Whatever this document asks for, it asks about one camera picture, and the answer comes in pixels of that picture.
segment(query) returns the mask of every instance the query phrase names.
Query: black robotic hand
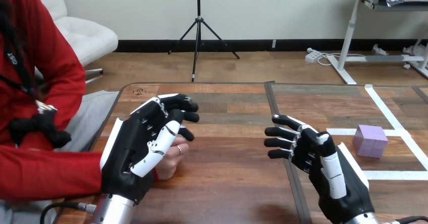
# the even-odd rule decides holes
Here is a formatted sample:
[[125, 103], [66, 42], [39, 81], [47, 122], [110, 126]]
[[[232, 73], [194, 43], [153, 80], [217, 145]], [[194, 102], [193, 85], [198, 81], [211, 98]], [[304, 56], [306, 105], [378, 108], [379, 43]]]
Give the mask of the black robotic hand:
[[336, 147], [328, 132], [318, 133], [310, 125], [289, 116], [274, 115], [275, 124], [282, 127], [266, 128], [266, 147], [270, 158], [286, 158], [309, 174], [309, 179], [319, 194], [319, 207], [333, 224], [354, 221], [376, 223], [370, 201], [368, 184], [361, 176], [361, 169], [345, 157], [344, 145]]
[[129, 119], [117, 119], [101, 157], [101, 192], [138, 204], [153, 183], [152, 169], [177, 134], [193, 140], [181, 123], [198, 122], [197, 110], [187, 95], [159, 95], [134, 110]]

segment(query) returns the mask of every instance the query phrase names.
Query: tripod leg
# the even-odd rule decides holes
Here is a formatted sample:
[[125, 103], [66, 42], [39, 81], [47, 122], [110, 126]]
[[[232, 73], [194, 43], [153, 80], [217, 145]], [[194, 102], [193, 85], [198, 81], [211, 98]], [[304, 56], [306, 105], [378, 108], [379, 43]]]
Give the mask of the tripod leg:
[[[214, 34], [214, 36], [216, 36], [222, 43], [223, 43], [223, 45], [225, 46], [225, 48], [229, 48], [228, 46], [227, 46], [227, 44], [226, 44], [226, 42], [225, 41], [223, 41], [223, 39], [221, 39], [218, 35], [217, 35], [217, 33], [216, 32], [214, 32], [212, 29], [211, 29], [211, 27], [210, 26], [208, 26], [208, 24], [205, 22], [205, 21], [202, 21], [202, 23]], [[232, 51], [231, 53], [233, 53], [233, 55], [235, 55], [235, 57], [237, 58], [237, 59], [239, 59], [239, 56], [234, 52], [234, 51]]]
[[201, 23], [199, 22], [199, 50], [202, 48]]
[[196, 24], [196, 21], [195, 22], [193, 22], [193, 24], [189, 27], [189, 29], [186, 31], [186, 33], [184, 33], [184, 35], [180, 38], [180, 40], [178, 40], [178, 42], [177, 42], [177, 44], [174, 46], [174, 48], [172, 49], [172, 50], [170, 50], [169, 52], [168, 52], [168, 55], [170, 55], [177, 47], [178, 47], [178, 44], [180, 44], [180, 42], [183, 40], [183, 38], [187, 35], [187, 33], [189, 33], [189, 31], [193, 28], [193, 26], [195, 26], [195, 24]]
[[192, 82], [195, 82], [195, 71], [196, 71], [196, 59], [197, 59], [197, 56], [198, 56], [198, 44], [199, 44], [199, 41], [200, 41], [200, 26], [201, 26], [201, 24], [200, 24], [200, 21], [198, 21], [198, 26], [196, 27], [196, 41], [195, 41], [195, 57], [194, 57], [194, 60], [193, 60], [193, 71], [192, 71]]

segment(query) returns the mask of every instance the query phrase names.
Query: white chair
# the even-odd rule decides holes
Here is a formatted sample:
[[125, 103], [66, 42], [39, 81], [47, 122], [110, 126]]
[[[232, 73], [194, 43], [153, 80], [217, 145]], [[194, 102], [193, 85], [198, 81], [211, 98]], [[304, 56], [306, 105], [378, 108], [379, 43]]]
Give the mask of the white chair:
[[[67, 16], [64, 0], [41, 0], [49, 10], [52, 19], [68, 41], [83, 66], [114, 51], [118, 47], [118, 36], [109, 28], [95, 22]], [[87, 80], [89, 83], [102, 74], [102, 69], [87, 70], [86, 74], [100, 73], [96, 78]], [[36, 76], [42, 74], [36, 69]]]

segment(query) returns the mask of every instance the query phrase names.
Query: tripod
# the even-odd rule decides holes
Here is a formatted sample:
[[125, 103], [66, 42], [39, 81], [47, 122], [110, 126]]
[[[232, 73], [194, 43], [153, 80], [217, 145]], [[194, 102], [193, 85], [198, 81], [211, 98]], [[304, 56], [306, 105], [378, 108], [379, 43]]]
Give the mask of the tripod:
[[[168, 55], [170, 55], [180, 44], [180, 42], [183, 40], [183, 38], [187, 35], [187, 33], [189, 33], [189, 31], [195, 26], [196, 26], [196, 41], [195, 41], [195, 56], [194, 56], [194, 60], [193, 60], [193, 71], [192, 71], [192, 82], [195, 82], [195, 70], [196, 70], [196, 60], [197, 60], [197, 55], [198, 55], [198, 46], [201, 47], [202, 43], [201, 43], [201, 24], [204, 24], [213, 34], [214, 36], [216, 36], [223, 44], [223, 46], [225, 48], [228, 48], [227, 44], [225, 41], [223, 41], [223, 39], [221, 39], [216, 32], [214, 32], [210, 26], [208, 26], [208, 24], [203, 20], [203, 18], [200, 15], [200, 0], [198, 0], [198, 17], [195, 18], [195, 22], [193, 22], [193, 24], [190, 26], [190, 28], [186, 31], [186, 33], [184, 33], [184, 35], [180, 38], [180, 40], [178, 40], [177, 44], [174, 46], [174, 48], [172, 50], [170, 50], [168, 52]], [[237, 59], [239, 59], [239, 56], [234, 52], [231, 51], [233, 53], [233, 55], [235, 55], [235, 57]]]

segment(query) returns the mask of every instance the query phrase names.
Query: black cable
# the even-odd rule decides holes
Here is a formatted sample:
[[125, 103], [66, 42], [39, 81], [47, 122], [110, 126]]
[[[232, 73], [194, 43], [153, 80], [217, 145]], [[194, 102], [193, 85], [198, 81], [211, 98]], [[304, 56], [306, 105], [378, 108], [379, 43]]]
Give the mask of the black cable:
[[50, 205], [48, 205], [47, 207], [45, 207], [45, 209], [43, 209], [43, 211], [41, 212], [41, 216], [40, 216], [40, 224], [44, 224], [44, 218], [46, 216], [46, 213], [55, 207], [64, 207], [64, 208], [71, 208], [71, 209], [79, 209], [79, 203], [77, 202], [59, 202], [59, 203], [52, 203]]
[[395, 221], [398, 221], [400, 224], [408, 224], [408, 223], [415, 222], [418, 220], [424, 220], [424, 221], [428, 222], [428, 217], [422, 216], [422, 215], [414, 215], [414, 216], [408, 216], [405, 218], [397, 219]]

